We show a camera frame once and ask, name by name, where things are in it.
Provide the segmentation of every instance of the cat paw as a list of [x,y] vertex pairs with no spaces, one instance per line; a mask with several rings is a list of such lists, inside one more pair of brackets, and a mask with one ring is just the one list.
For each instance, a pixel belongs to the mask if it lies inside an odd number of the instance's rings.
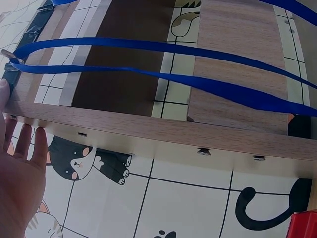
[[127,163],[125,164],[125,167],[129,167],[130,166],[131,160],[132,160],[132,155],[129,156],[129,158],[127,159]]
[[125,184],[125,179],[124,178],[120,179],[118,184],[120,184],[121,186],[124,185]]
[[124,172],[123,172],[123,176],[124,177],[128,177],[130,174],[130,171],[128,169],[126,169]]
[[96,156],[95,157],[95,161],[94,161],[94,166],[100,170],[101,166],[104,165],[104,163],[101,161],[101,157],[100,156]]
[[163,231],[163,230],[160,230],[158,233],[159,233],[161,236],[155,236],[154,238],[176,238],[176,232],[170,232],[170,233],[168,233],[167,235],[165,235],[166,232]]

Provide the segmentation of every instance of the black and white cat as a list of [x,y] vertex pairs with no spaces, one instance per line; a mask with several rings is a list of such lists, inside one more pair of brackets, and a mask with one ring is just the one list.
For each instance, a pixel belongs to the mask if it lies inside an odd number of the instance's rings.
[[48,149],[47,165],[68,180],[82,180],[95,167],[119,185],[130,172],[131,155],[81,145],[54,136]]

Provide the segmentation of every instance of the metal clip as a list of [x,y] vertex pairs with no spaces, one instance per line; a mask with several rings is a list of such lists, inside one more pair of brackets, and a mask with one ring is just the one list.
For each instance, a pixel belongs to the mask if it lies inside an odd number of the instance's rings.
[[17,59],[19,61],[19,63],[24,64],[24,61],[22,59],[17,58],[14,53],[7,51],[6,49],[2,49],[1,50],[1,55],[8,57],[9,59]]

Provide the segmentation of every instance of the paw print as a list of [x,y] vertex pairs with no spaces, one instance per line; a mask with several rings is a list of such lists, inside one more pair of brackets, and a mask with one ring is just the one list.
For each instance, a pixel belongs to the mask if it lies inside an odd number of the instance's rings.
[[129,167],[131,164],[132,155],[127,159],[127,163],[125,164],[126,167]]
[[[163,230],[160,230],[158,233],[162,236],[166,234],[166,232]],[[176,232],[170,232],[167,235],[165,235],[164,237],[162,237],[162,236],[156,236],[154,238],[176,238]]]
[[125,184],[125,179],[124,178],[120,179],[119,184],[123,186]]
[[126,178],[128,177],[130,174],[130,171],[128,169],[126,169],[124,172],[123,172],[123,176]]

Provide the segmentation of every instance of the blue ribbon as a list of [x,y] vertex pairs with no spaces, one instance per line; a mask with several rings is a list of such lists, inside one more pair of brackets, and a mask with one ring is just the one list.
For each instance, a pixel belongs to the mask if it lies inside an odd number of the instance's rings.
[[[52,0],[53,4],[65,4],[74,0]],[[309,8],[303,6],[295,0],[260,0],[267,2],[284,9],[293,12],[303,19],[307,20],[313,25],[317,26],[317,14],[311,11]],[[162,42],[150,42],[150,41],[137,41],[137,40],[125,40],[114,38],[68,38],[68,39],[55,39],[48,41],[40,41],[27,44],[17,49],[14,54],[23,59],[30,53],[51,47],[72,46],[72,45],[99,45],[99,46],[113,46],[113,47],[127,47],[143,50],[153,50],[161,52],[171,52],[177,54],[194,55],[207,57],[218,60],[226,60],[234,63],[239,63],[266,71],[274,72],[280,75],[290,77],[296,81],[309,85],[315,89],[317,86],[301,79],[300,77],[286,72],[280,68],[269,65],[258,60],[242,57],[234,54],[187,47],[182,45],[168,44]],[[214,79],[207,79],[195,76],[185,76],[177,74],[155,73],[147,72],[134,68],[114,68],[114,67],[93,67],[93,66],[76,66],[76,65],[61,65],[61,66],[29,66],[23,65],[18,62],[17,59],[10,59],[11,64],[18,70],[27,73],[35,74],[60,74],[71,72],[101,72],[101,71],[128,71],[139,73],[143,75],[153,76],[156,78],[163,78],[171,80],[177,83],[182,83],[225,99],[231,100],[235,103],[257,109],[270,112],[301,114],[317,117],[317,110],[302,104],[288,102],[284,99],[278,98],[271,94],[246,88],[243,86],[235,85],[232,83],[221,82]]]
[[51,0],[51,2],[53,3],[54,6],[68,4],[68,3],[71,3],[74,1],[77,1],[77,0]]

